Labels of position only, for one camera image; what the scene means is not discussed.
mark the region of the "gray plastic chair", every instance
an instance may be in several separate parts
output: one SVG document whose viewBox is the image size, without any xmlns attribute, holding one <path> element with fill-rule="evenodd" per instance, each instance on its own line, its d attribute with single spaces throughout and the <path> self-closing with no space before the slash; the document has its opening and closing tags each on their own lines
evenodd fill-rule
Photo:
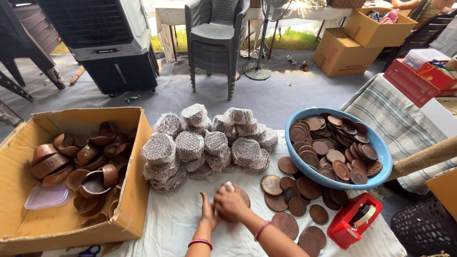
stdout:
<svg viewBox="0 0 457 257">
<path fill-rule="evenodd" d="M 187 51 L 194 92 L 195 68 L 201 68 L 208 76 L 212 72 L 226 73 L 228 100 L 232 99 L 249 4 L 249 0 L 193 0 L 186 5 Z"/>
</svg>

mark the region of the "person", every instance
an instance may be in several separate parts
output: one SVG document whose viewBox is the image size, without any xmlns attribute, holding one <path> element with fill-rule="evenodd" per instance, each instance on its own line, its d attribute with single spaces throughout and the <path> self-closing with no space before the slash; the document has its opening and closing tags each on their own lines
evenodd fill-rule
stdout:
<svg viewBox="0 0 457 257">
<path fill-rule="evenodd" d="M 246 206 L 236 183 L 233 183 L 234 189 L 228 184 L 222 185 L 225 188 L 216 192 L 213 204 L 209 204 L 206 194 L 200 192 L 203 198 L 202 219 L 190 242 L 186 257 L 210 257 L 213 247 L 210 243 L 211 233 L 221 220 L 214 210 L 245 225 L 269 257 L 309 257 L 294 241 L 271 225 L 271 222 L 263 220 Z"/>
<path fill-rule="evenodd" d="M 411 0 L 408 2 L 402 2 L 401 0 L 392 0 L 392 6 L 394 9 L 400 10 L 415 10 L 420 5 L 421 1 L 426 1 L 423 6 L 423 10 L 420 11 L 416 21 L 418 22 L 416 27 L 422 23 L 437 15 L 438 13 L 446 14 L 452 9 L 452 5 L 455 0 Z"/>
</svg>

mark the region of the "striped cloth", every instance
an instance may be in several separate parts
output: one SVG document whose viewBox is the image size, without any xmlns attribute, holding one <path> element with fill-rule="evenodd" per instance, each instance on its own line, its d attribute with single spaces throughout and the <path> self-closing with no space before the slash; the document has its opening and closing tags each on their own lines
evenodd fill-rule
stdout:
<svg viewBox="0 0 457 257">
<path fill-rule="evenodd" d="M 393 161 L 447 139 L 427 116 L 382 74 L 369 80 L 340 110 L 360 118 L 376 130 L 389 147 Z M 453 158 L 397 180 L 405 190 L 426 194 L 429 189 L 425 181 L 456 166 L 457 158 Z"/>
</svg>

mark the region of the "bracelet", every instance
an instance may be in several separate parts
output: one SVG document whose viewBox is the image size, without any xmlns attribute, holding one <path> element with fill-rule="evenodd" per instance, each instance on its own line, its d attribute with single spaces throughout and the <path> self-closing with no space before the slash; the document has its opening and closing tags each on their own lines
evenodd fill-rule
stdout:
<svg viewBox="0 0 457 257">
<path fill-rule="evenodd" d="M 259 236 L 262 233 L 263 229 L 270 224 L 271 224 L 271 221 L 267 221 L 262 225 L 262 227 L 259 229 L 259 232 L 256 232 L 254 234 L 254 241 L 257 241 L 257 239 L 259 239 Z"/>
<path fill-rule="evenodd" d="M 195 243 L 205 243 L 209 246 L 211 251 L 213 250 L 213 244 L 210 241 L 208 241 L 206 239 L 201 239 L 201 238 L 190 241 L 189 244 L 187 245 L 187 248 L 191 247 L 191 245 L 193 245 Z"/>
</svg>

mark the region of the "clear plastic box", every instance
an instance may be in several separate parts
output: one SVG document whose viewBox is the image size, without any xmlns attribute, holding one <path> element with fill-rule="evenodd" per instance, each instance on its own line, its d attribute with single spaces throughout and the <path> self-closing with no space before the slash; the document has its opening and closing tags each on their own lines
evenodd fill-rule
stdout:
<svg viewBox="0 0 457 257">
<path fill-rule="evenodd" d="M 445 56 L 436 49 L 413 49 L 409 51 L 403 61 L 414 70 L 417 70 L 422 64 L 431 62 L 433 59 L 448 61 L 451 58 Z"/>
<path fill-rule="evenodd" d="M 65 182 L 52 188 L 36 186 L 30 192 L 24 208 L 41 210 L 67 204 L 71 199 L 70 191 L 65 187 Z"/>
</svg>

